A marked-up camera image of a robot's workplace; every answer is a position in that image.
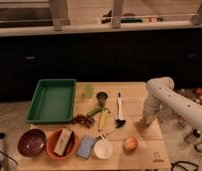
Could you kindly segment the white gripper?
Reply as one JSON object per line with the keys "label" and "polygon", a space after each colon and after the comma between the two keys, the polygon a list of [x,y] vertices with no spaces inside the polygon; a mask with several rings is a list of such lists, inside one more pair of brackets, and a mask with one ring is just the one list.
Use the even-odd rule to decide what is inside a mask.
{"label": "white gripper", "polygon": [[153,110],[143,110],[143,115],[137,124],[141,127],[149,127],[156,119],[157,112]]}

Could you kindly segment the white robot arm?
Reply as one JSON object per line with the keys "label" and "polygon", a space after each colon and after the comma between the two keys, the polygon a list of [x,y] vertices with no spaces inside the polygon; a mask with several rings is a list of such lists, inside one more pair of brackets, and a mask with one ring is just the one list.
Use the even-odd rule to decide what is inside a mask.
{"label": "white robot arm", "polygon": [[150,126],[156,119],[162,103],[176,111],[182,118],[202,133],[202,106],[174,92],[174,81],[170,77],[150,79],[146,83],[148,95],[143,103],[139,124]]}

